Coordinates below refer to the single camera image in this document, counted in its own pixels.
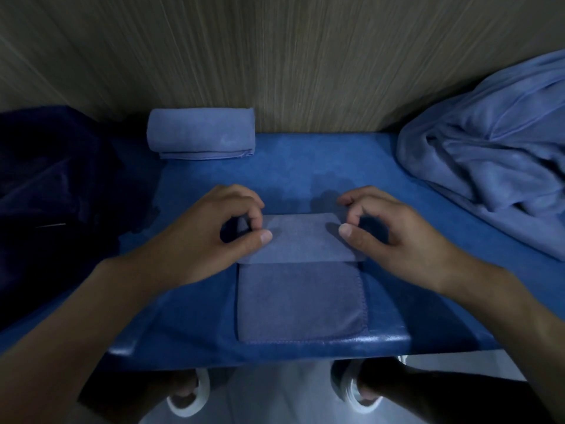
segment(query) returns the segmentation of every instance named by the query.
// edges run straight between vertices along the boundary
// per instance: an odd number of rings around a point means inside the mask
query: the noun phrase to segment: tile floor
[[[420,369],[524,379],[503,350],[409,356],[407,364]],[[179,418],[169,411],[166,403],[161,403],[142,424],[422,423],[386,399],[372,414],[351,412],[332,391],[330,366],[329,361],[318,361],[213,370],[212,384],[214,379],[227,379],[227,383],[211,393],[210,400],[197,415]]]

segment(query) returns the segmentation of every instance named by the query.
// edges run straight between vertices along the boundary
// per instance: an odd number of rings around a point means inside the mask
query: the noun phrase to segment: wall
[[[565,47],[565,0],[0,0],[0,110],[254,106],[260,131],[377,130]]]

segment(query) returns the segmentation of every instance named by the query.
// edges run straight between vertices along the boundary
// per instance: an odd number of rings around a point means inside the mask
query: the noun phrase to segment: shoe
[[[179,417],[187,418],[200,411],[210,398],[210,376],[206,369],[196,369],[196,388],[188,395],[172,395],[167,397],[171,412]]]
[[[406,364],[407,356],[397,356],[399,362]],[[332,365],[332,387],[337,396],[357,413],[369,414],[383,401],[380,396],[375,400],[366,400],[361,397],[357,388],[357,376],[365,359],[340,360]]]

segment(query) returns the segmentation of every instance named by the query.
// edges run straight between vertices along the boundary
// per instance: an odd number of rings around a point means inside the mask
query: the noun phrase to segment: person's left arm
[[[0,357],[0,422],[61,422],[104,352],[160,293],[226,269],[272,239],[264,204],[243,186],[217,186],[142,247],[102,261],[56,311]],[[248,214],[253,231],[220,239]]]

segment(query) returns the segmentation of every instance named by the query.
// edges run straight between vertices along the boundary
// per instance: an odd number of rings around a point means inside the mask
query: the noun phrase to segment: white sandal
[[[407,356],[397,356],[399,362],[406,364]],[[365,359],[351,360],[343,372],[343,376],[339,381],[338,390],[334,386],[334,391],[340,399],[342,399],[347,405],[352,408],[357,413],[369,414],[373,412],[383,401],[383,397],[380,396],[375,400],[366,400],[361,397],[359,390],[357,388],[357,376],[361,370],[361,365]]]
[[[173,414],[182,418],[191,417],[200,411],[210,398],[210,376],[208,375],[208,370],[196,369],[196,377],[198,378],[198,384],[192,392],[195,397],[188,406],[183,408],[176,406],[172,397],[167,397],[167,404]]]

